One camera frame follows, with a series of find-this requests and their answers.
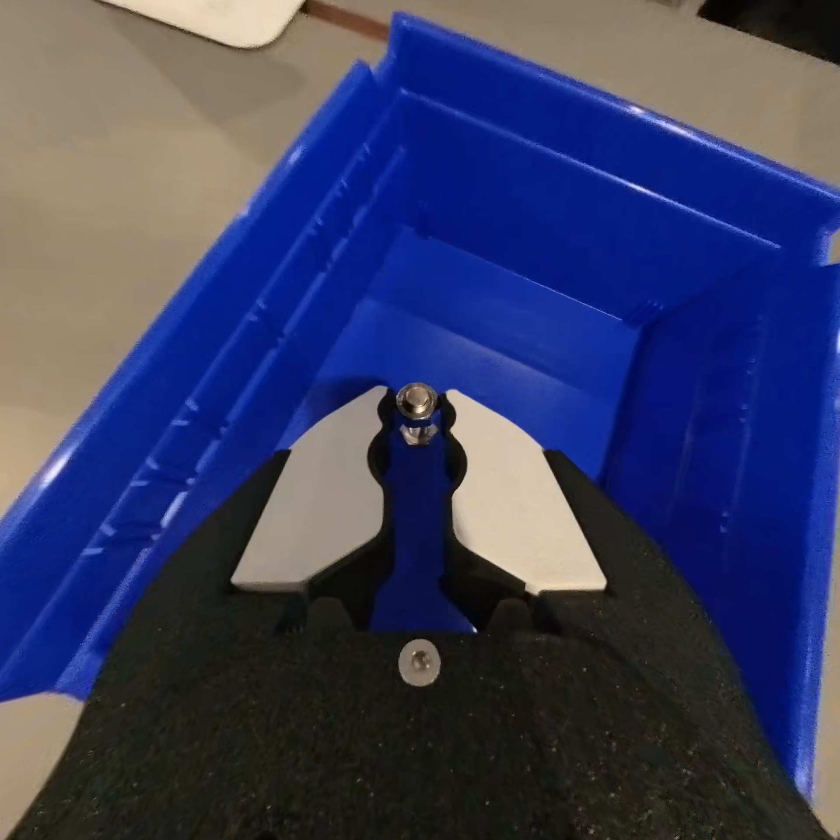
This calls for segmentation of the large blue plastic bin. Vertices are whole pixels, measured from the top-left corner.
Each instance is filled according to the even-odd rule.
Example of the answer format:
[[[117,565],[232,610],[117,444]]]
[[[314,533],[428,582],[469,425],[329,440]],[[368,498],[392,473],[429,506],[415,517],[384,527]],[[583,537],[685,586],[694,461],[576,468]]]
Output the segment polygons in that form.
[[[141,580],[340,398],[414,379],[560,450],[713,617],[813,789],[838,191],[395,14],[2,523],[2,701],[80,699]]]

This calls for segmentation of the white-based sign stand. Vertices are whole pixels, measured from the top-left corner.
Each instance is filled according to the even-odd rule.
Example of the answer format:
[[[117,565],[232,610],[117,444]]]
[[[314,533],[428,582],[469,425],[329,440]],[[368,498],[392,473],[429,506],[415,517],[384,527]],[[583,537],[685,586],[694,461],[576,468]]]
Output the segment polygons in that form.
[[[107,1],[163,25],[223,46],[270,45],[301,10],[302,1]]]

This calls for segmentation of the silver hex bolt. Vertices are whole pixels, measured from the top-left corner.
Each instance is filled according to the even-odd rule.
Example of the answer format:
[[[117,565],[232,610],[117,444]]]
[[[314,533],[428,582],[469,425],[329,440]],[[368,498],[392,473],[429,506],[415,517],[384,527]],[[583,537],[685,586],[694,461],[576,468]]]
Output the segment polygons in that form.
[[[400,433],[404,442],[409,446],[426,446],[431,443],[438,433],[438,426],[434,421],[435,414],[425,423],[414,423],[400,414],[402,418]]]

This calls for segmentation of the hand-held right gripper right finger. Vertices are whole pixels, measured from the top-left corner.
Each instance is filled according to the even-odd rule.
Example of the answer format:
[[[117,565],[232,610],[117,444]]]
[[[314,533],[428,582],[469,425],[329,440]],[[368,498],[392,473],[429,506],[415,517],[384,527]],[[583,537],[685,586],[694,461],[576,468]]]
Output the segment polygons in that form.
[[[445,395],[465,460],[452,496],[458,543],[531,595],[603,592],[606,576],[538,441],[465,393]]]

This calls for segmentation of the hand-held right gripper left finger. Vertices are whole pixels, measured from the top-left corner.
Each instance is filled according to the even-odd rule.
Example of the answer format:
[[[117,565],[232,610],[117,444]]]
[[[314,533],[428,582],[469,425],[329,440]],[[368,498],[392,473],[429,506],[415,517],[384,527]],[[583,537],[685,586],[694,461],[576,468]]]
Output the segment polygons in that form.
[[[379,533],[385,497],[370,451],[387,393],[372,387],[290,447],[231,578],[235,588],[302,589]]]

